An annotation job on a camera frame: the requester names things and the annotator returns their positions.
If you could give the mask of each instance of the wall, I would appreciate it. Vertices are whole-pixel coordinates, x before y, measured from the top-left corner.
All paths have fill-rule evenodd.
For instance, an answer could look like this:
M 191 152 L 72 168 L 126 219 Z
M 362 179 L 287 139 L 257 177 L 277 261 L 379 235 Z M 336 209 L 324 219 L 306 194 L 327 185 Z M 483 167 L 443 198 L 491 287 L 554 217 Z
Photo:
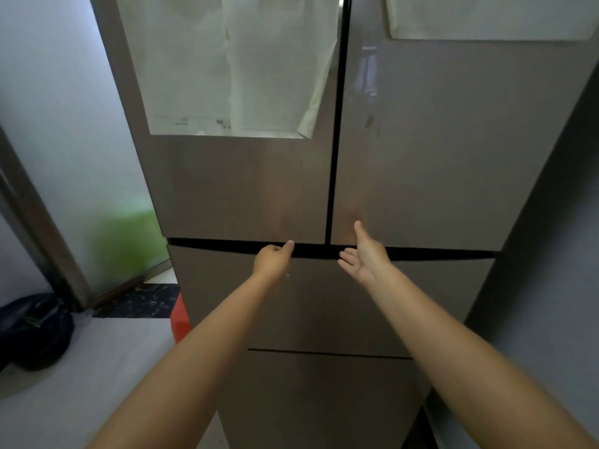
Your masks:
M 89 0 L 2 0 L 0 123 L 95 294 L 168 258 Z
M 19 297 L 51 291 L 40 270 L 0 215 L 0 307 Z
M 467 324 L 599 439 L 599 71 L 565 128 Z M 474 448 L 435 394 L 445 449 Z

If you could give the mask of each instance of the person's left hand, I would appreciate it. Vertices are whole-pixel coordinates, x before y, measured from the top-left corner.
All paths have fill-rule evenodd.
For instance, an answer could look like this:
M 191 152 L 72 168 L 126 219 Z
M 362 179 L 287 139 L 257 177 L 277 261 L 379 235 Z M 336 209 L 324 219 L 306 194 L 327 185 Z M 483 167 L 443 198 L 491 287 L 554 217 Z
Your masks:
M 265 277 L 273 283 L 278 282 L 289 267 L 294 247 L 293 241 L 287 241 L 283 247 L 273 245 L 263 247 L 254 260 L 254 275 Z

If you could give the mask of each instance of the upper refrigerator door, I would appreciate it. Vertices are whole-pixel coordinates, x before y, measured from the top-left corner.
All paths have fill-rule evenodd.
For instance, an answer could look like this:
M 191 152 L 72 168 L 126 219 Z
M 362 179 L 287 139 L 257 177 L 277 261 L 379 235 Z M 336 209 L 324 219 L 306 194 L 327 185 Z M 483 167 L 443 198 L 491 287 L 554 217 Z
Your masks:
M 162 233 L 323 242 L 340 0 L 92 0 Z
M 332 242 L 500 250 L 599 54 L 585 42 L 391 39 L 353 0 Z

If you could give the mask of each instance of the white tile floor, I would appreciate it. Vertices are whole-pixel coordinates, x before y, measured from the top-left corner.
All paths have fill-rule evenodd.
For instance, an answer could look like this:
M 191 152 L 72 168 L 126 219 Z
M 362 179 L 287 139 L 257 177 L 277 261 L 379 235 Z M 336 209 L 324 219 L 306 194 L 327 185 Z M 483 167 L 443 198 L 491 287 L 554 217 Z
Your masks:
M 152 283 L 176 283 L 173 270 Z M 0 446 L 82 449 L 174 344 L 168 319 L 87 318 L 63 358 L 41 372 L 0 374 Z M 228 449 L 215 415 L 199 449 Z

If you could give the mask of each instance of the hand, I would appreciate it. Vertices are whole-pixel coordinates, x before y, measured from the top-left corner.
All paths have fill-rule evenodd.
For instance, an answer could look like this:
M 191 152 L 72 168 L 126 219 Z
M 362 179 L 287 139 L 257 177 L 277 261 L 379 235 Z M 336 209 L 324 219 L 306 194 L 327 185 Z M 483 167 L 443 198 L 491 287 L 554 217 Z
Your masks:
M 294 242 L 287 241 L 283 247 L 267 245 L 256 255 L 254 260 L 254 275 L 262 276 L 273 283 L 278 282 L 289 267 Z
M 348 247 L 339 252 L 341 258 L 337 262 L 360 285 L 368 288 L 374 284 L 377 271 L 391 262 L 385 246 L 370 237 L 362 222 L 356 221 L 353 228 L 358 238 L 358 248 Z

